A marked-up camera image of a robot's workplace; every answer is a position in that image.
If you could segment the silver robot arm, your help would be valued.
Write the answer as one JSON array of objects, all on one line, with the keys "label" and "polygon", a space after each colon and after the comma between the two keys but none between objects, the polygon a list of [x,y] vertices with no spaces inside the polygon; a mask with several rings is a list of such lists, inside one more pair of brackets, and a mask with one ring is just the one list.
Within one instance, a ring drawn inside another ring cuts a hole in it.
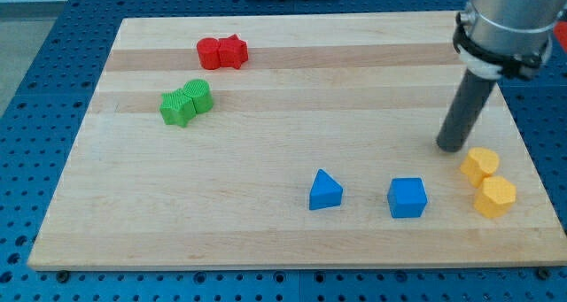
[{"label": "silver robot arm", "polygon": [[453,44],[479,78],[530,80],[547,63],[566,0],[469,0],[456,15]]}]

